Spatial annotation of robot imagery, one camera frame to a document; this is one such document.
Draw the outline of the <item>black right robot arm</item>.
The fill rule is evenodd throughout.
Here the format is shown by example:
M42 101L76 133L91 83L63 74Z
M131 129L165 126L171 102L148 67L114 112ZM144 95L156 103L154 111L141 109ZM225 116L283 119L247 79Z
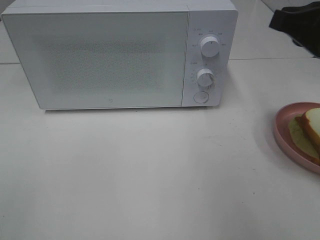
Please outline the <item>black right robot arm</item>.
M269 27L287 34L294 44L305 48L315 57L320 57L319 1L275 10Z

